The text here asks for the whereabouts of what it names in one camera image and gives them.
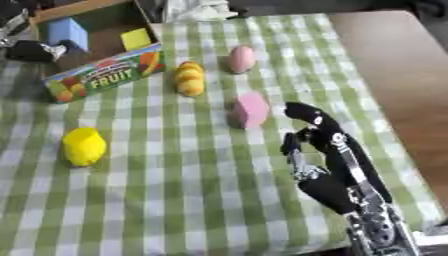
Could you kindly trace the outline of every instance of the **blue cube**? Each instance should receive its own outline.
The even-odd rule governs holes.
[[[70,40],[85,52],[89,51],[87,31],[72,18],[52,21],[48,24],[49,43],[55,45],[61,40]]]

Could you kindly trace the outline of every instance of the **pink toy fruit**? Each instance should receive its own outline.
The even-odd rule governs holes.
[[[266,121],[269,105],[258,92],[249,92],[237,98],[233,115],[243,128],[252,128]]]
[[[251,69],[255,64],[255,54],[252,48],[247,46],[237,46],[233,48],[229,56],[229,67],[240,74]]]

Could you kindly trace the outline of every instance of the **cardboard box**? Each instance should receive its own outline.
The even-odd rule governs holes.
[[[77,100],[165,69],[160,41],[138,3],[89,0],[50,10],[35,20],[42,42],[48,42],[50,22],[68,17],[89,37],[88,52],[75,50],[42,66],[43,81],[55,102]],[[151,44],[126,52],[121,34],[140,28],[147,30]]]

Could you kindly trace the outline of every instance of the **wooden table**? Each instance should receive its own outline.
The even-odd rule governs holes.
[[[448,210],[448,56],[403,11],[332,14],[350,57]]]

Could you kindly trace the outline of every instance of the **pink cube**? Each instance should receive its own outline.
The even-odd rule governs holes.
[[[235,102],[233,114],[243,128],[252,128],[266,121],[269,105],[258,92],[249,92]]]

